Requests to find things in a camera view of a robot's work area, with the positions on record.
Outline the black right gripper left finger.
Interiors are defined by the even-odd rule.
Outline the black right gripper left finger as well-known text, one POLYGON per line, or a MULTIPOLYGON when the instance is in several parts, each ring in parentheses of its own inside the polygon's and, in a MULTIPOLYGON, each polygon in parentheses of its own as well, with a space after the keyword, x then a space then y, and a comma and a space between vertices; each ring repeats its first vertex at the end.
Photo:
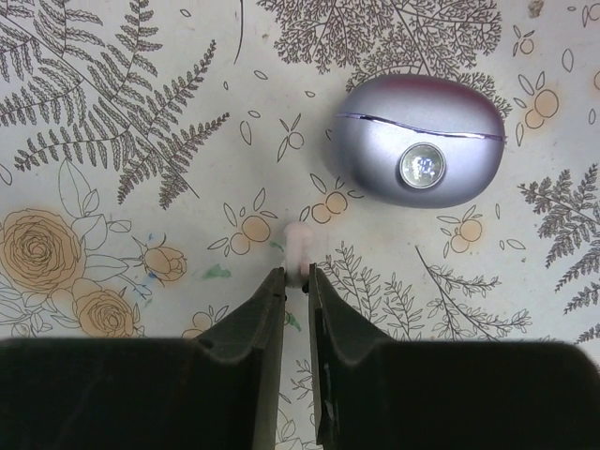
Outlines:
POLYGON ((194 338, 8 338, 5 449, 272 449, 286 303, 272 270, 194 338))

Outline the white earbud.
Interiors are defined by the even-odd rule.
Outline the white earbud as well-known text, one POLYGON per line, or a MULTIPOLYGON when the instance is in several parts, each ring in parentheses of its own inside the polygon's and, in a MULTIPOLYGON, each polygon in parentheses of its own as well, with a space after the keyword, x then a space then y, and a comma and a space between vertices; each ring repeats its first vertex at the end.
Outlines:
POLYGON ((284 236, 283 268, 286 284, 288 287, 301 288, 308 281, 308 251, 314 239, 314 231, 306 222, 294 222, 286 226, 284 236))

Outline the lavender earbud charging case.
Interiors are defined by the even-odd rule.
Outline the lavender earbud charging case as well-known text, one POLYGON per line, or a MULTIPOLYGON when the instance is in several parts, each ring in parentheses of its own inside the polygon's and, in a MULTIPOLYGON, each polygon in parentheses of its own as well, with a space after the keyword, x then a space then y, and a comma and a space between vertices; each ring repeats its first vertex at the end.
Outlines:
POLYGON ((325 159, 384 203, 438 209, 467 203, 499 170, 506 136, 493 102, 459 82, 383 75, 339 104, 325 159))

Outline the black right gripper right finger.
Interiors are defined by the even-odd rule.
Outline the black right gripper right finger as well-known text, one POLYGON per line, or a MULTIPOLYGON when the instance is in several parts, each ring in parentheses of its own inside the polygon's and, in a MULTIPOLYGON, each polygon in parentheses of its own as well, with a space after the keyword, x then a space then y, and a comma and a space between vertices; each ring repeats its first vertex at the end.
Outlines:
POLYGON ((400 341, 307 282, 315 434, 325 449, 595 449, 599 374, 560 342, 400 341))

